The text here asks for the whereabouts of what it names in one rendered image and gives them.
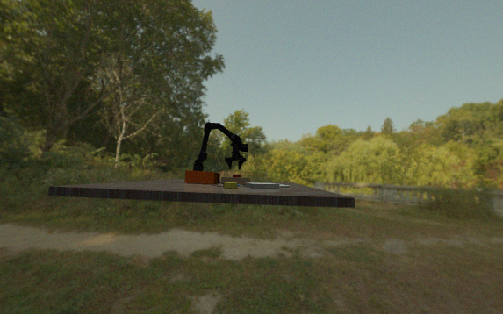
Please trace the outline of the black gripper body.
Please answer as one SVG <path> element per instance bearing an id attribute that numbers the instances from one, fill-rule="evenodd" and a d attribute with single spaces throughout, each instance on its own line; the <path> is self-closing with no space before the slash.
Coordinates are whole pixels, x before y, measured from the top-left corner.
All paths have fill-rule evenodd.
<path id="1" fill-rule="evenodd" d="M 226 157 L 225 161 L 247 161 L 246 158 L 239 157 L 239 151 L 232 151 L 231 154 L 232 154 L 232 157 L 231 158 Z"/>

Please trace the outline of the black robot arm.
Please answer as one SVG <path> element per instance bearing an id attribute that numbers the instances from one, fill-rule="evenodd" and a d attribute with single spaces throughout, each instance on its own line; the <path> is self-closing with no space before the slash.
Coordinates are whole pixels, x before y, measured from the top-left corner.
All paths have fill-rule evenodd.
<path id="1" fill-rule="evenodd" d="M 233 151 L 241 151 L 241 152 L 247 152 L 248 151 L 248 144 L 243 144 L 241 142 L 241 138 L 228 131 L 221 123 L 210 123 L 207 122 L 204 127 L 204 138 L 203 138 L 203 143 L 201 147 L 201 151 L 199 153 L 198 158 L 195 160 L 194 167 L 192 171 L 203 171 L 203 162 L 207 159 L 207 154 L 206 153 L 206 147 L 207 147 L 207 142 L 209 138 L 210 131 L 213 129 L 219 129 L 222 131 L 233 143 L 230 146 L 233 146 Z"/>

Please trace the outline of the tan flat bar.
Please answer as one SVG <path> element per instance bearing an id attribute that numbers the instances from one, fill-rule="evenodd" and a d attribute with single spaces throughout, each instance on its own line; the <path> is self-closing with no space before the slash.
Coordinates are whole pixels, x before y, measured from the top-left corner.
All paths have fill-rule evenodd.
<path id="1" fill-rule="evenodd" d="M 221 177 L 221 184 L 223 182 L 237 182 L 237 184 L 245 185 L 245 182 L 249 183 L 249 179 L 244 177 Z"/>

